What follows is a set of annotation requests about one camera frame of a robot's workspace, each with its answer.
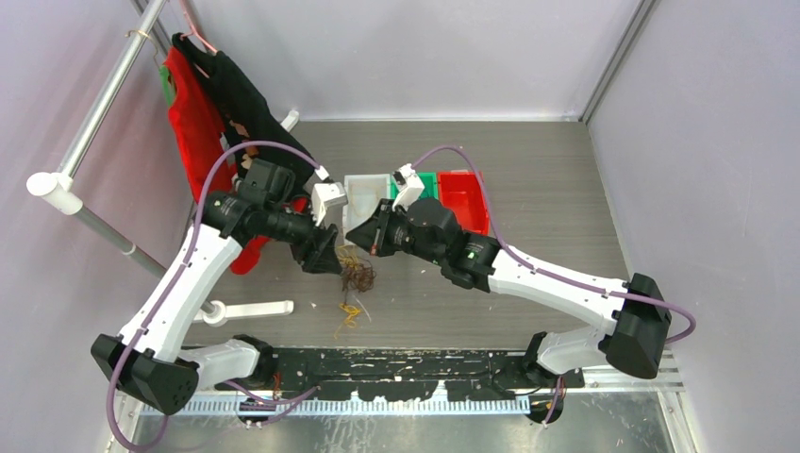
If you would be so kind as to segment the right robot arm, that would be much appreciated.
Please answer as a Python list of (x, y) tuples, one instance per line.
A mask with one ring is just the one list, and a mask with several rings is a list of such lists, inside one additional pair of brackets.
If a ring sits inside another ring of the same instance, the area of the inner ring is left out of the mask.
[(583, 321), (580, 329), (533, 336), (523, 366), (535, 387), (604, 363), (634, 378), (658, 375), (672, 314), (649, 276), (636, 273), (624, 281), (538, 260), (464, 229), (456, 214), (433, 198), (418, 200), (408, 210), (395, 210), (390, 199), (383, 199), (345, 238), (375, 257), (403, 252), (436, 264), (460, 288), (513, 295)]

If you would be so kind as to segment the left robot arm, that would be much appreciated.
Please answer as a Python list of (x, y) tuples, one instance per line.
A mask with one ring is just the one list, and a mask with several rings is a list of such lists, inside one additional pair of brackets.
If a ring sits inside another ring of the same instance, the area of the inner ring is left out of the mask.
[(92, 345), (113, 390), (173, 415), (198, 390), (227, 381), (261, 390), (273, 382), (274, 349), (252, 336), (190, 350), (182, 345), (219, 278), (256, 237), (288, 244), (306, 273), (342, 272), (335, 252), (338, 229), (323, 220), (328, 208), (345, 204), (346, 193), (324, 168), (316, 174), (322, 182), (313, 186), (307, 211), (289, 205), (294, 173), (261, 159), (234, 191), (206, 195), (198, 224), (141, 310), (119, 334), (101, 334)]

